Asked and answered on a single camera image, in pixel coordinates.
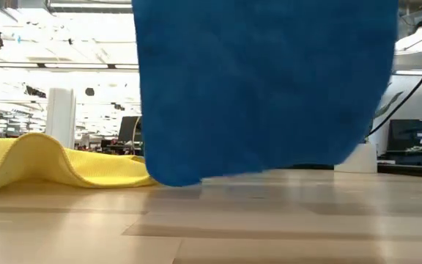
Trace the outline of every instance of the blue microfiber cloth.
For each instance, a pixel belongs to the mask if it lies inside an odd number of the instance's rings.
[[[385,91],[397,1],[133,0],[147,168],[169,186],[341,163]]]

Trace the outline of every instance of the black cable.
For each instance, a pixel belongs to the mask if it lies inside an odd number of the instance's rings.
[[[399,109],[401,106],[403,106],[408,99],[410,99],[410,97],[416,92],[416,90],[422,85],[422,78],[421,80],[418,82],[418,84],[416,84],[415,88],[413,88],[413,90],[411,90],[411,92],[401,101],[401,103],[399,103],[390,114],[388,114],[388,116],[376,127],[374,128],[371,132],[369,132],[369,135],[372,135],[373,133],[376,133]]]
[[[413,25],[413,24],[408,23],[408,21],[407,21],[406,19],[404,19],[404,17],[400,16],[400,18],[401,18],[401,19],[403,20],[403,22],[404,22],[405,24],[407,24],[408,26],[416,26],[416,25]]]

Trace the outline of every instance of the wooden floor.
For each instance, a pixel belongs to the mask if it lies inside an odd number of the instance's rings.
[[[0,264],[422,264],[422,178],[274,171],[0,190]]]

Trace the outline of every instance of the white pillar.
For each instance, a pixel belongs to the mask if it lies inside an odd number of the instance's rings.
[[[76,98],[73,89],[50,88],[45,133],[74,148]]]
[[[86,147],[89,147],[91,144],[91,139],[90,139],[90,135],[82,135],[81,137],[81,146],[86,145]]]

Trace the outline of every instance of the yellow microfiber cloth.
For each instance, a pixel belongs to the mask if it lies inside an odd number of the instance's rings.
[[[65,149],[57,140],[42,133],[0,139],[0,188],[29,178],[84,188],[156,184],[141,157]]]

